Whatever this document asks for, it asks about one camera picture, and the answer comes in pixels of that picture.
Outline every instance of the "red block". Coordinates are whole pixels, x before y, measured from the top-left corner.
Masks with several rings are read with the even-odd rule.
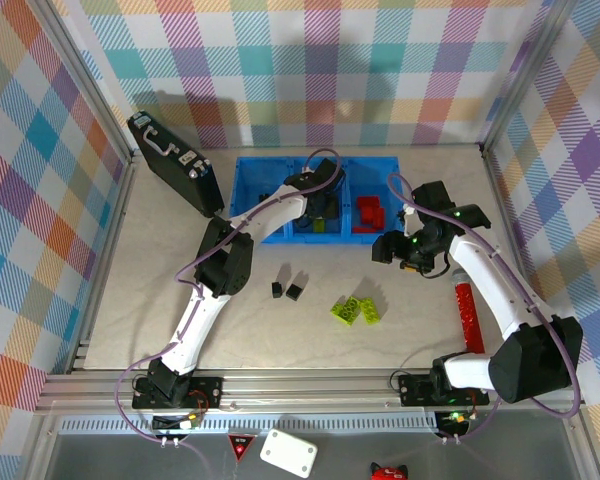
[[[376,208],[373,212],[373,228],[376,230],[384,230],[384,208]]]
[[[360,223],[373,224],[373,214],[373,207],[362,207],[360,209]]]
[[[356,206],[358,207],[358,210],[362,210],[364,207],[371,207],[372,209],[378,208],[380,206],[380,197],[376,195],[358,197],[356,199]]]
[[[462,330],[464,332],[464,341],[467,350],[471,353],[484,353],[484,343],[482,342],[482,332],[480,331],[480,322],[476,312],[476,304],[473,302],[473,292],[471,284],[468,282],[456,285],[456,299],[458,300],[458,309],[462,319]]]
[[[353,227],[353,233],[376,233],[372,227]]]

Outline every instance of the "black case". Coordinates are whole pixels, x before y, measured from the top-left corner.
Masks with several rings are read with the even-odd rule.
[[[149,168],[187,202],[209,218],[224,208],[213,166],[204,155],[145,111],[134,114],[127,125]]]

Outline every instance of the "red object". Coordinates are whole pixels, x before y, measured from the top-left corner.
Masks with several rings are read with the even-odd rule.
[[[384,230],[384,208],[378,207],[373,212],[373,228],[376,230]]]
[[[467,350],[471,353],[484,353],[478,313],[476,312],[476,304],[473,301],[473,292],[469,282],[456,285],[456,299],[460,310],[460,318],[462,319],[462,330],[464,331]]]
[[[376,233],[373,227],[353,227],[353,233]]]
[[[373,207],[362,207],[360,209],[360,223],[371,225],[373,223]]]
[[[381,480],[387,478],[390,478],[392,480],[408,480],[406,468],[407,467],[405,467],[404,465],[398,468],[379,467],[375,472],[371,474],[371,480]]]
[[[229,434],[229,442],[231,443],[231,449],[236,456],[236,461],[239,463],[242,457],[251,446],[253,439],[256,438],[253,435],[232,435]]]
[[[362,210],[364,207],[371,207],[372,209],[380,206],[380,197],[371,195],[368,197],[358,197],[356,199],[356,206],[358,210]]]

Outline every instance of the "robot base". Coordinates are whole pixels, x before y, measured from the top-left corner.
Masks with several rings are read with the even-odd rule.
[[[403,407],[471,407],[489,405],[489,395],[476,388],[453,389],[440,396],[429,375],[400,375],[400,403]]]
[[[197,410],[218,408],[222,397],[222,378],[191,377],[188,392],[178,405],[174,405],[147,378],[138,378],[135,382],[135,394],[132,407],[135,410],[155,410],[177,408]]]

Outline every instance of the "blue bin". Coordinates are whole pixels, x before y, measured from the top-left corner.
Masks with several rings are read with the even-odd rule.
[[[323,158],[315,158],[311,167],[317,167]],[[271,195],[288,176],[300,173],[306,160],[306,157],[239,157],[229,214],[234,217],[253,208],[260,195]],[[398,159],[343,157],[342,168],[346,176],[338,191],[340,217],[326,220],[324,233],[314,233],[312,225],[303,228],[289,222],[270,235],[265,243],[371,244],[386,231],[401,230],[398,213],[402,210],[402,202],[387,187],[387,176],[400,172]],[[361,225],[356,199],[368,195],[380,198],[380,206],[386,215],[385,230],[354,234],[352,228]]]

